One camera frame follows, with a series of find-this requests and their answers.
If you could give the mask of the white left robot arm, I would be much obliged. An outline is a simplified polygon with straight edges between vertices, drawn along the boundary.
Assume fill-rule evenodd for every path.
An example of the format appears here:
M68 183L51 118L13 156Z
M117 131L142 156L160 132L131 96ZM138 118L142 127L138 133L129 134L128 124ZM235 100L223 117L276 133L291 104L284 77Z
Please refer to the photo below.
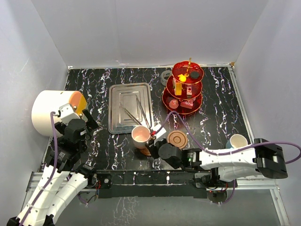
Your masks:
M54 122L55 112L50 114L54 152L47 158L31 198L16 217L8 220L9 226L53 226L83 188L97 183L95 168L84 163L73 168L86 151L86 137L98 128L97 122L87 109L82 110L85 120L67 112L66 107L58 112L61 122Z

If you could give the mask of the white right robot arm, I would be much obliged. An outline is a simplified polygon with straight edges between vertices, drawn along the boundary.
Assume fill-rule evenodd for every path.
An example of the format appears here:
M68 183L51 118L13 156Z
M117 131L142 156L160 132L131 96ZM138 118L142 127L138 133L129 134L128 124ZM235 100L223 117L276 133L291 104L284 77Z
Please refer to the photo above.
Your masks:
M164 138L157 142L148 141L145 146L153 158L163 159L174 169L210 171L209 178L203 179L203 183L216 187L257 174L271 179L287 178L282 147L263 139L256 139L255 142L241 149L181 150Z

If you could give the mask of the yellow orange cake piece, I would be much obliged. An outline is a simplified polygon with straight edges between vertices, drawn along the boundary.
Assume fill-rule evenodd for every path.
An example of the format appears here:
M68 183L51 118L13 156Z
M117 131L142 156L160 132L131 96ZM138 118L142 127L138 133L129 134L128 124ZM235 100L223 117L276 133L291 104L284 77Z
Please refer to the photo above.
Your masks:
M176 96L182 95L182 84L180 82L176 82L174 85L174 93Z

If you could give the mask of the orange fish shaped pastry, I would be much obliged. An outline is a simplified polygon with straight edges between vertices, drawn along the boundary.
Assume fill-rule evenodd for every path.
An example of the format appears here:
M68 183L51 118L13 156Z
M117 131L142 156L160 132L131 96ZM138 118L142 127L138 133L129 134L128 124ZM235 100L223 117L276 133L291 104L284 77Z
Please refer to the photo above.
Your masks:
M185 83L186 80L187 80L186 76L183 75L183 74L178 75L178 79L179 79L179 81L182 82L182 83Z

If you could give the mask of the pink roll cake top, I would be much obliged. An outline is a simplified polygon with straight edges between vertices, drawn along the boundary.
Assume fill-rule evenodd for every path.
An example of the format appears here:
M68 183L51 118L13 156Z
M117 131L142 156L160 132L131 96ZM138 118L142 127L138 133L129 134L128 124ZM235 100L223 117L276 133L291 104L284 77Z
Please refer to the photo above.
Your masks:
M172 99L170 102L169 102L169 107L171 109L176 109L178 108L179 106L179 103L178 103L178 100L177 99Z

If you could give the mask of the pink ceramic cup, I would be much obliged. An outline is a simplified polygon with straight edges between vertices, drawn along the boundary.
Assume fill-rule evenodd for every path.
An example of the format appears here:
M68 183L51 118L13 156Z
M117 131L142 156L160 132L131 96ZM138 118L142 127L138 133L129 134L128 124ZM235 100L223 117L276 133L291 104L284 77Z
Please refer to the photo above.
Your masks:
M142 125L136 126L131 132L133 144L138 149L144 149L151 138L150 130Z

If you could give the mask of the dark chocolate cookie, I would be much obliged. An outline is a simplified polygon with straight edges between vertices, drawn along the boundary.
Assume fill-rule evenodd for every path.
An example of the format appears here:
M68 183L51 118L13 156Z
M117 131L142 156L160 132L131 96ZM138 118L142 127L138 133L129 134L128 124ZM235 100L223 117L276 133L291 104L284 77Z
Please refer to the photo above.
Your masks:
M193 71L193 72L190 73L190 77L192 79L197 79L199 77L199 73L196 72L196 71Z

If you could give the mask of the red three-tier cake stand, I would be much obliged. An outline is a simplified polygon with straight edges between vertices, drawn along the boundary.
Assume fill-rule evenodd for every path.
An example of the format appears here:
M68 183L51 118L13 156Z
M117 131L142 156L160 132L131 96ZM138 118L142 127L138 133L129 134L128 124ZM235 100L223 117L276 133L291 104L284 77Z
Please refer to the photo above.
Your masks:
M168 78L167 84L164 88L163 94L162 94L162 102L165 105L165 107L170 111L176 111L181 115L190 115L196 112L202 104L202 79L204 77L204 70L198 65L197 63L194 63L189 59L188 61L182 61L176 63L172 68L172 76ZM190 77L190 73L196 71L199 73L199 77L197 79L192 79ZM178 75L183 74L186 76L187 80L185 83L182 83L178 79ZM173 78L176 79L176 82L180 82L182 84L182 95L176 96L173 89ZM189 100L186 97L186 87L191 86L192 87L192 98L195 98L194 105L192 109L183 108L180 106L180 103L182 101ZM176 109L171 109L169 107L169 102L172 99L177 99L179 106Z

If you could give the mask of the red white strawberry cake slice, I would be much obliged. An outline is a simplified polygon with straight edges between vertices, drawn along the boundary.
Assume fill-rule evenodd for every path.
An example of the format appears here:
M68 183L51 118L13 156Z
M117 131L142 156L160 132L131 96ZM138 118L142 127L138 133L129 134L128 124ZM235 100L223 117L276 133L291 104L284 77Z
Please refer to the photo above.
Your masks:
M194 105L194 101L195 101L195 98L189 99L189 100L186 100L186 101L182 101L180 103L180 106L183 107L183 108L192 109L193 105Z

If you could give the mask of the brown wooden coaster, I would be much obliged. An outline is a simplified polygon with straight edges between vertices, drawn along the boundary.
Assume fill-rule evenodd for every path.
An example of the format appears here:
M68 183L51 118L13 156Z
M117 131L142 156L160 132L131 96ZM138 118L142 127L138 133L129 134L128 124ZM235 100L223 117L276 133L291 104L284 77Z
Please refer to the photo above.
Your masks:
M179 130L175 130L168 134L167 142L180 149L183 149L187 145L188 139L185 133Z
M145 156L151 156L151 153L149 152L149 150L146 147L143 149L140 149L140 152Z

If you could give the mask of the brown chocolate layered cake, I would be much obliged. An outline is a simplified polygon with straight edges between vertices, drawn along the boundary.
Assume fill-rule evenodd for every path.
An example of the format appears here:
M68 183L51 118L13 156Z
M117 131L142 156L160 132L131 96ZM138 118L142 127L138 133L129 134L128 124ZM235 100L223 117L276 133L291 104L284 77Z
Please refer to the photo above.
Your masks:
M187 86L186 87L186 97L188 99L191 99L192 98L192 87L191 86Z

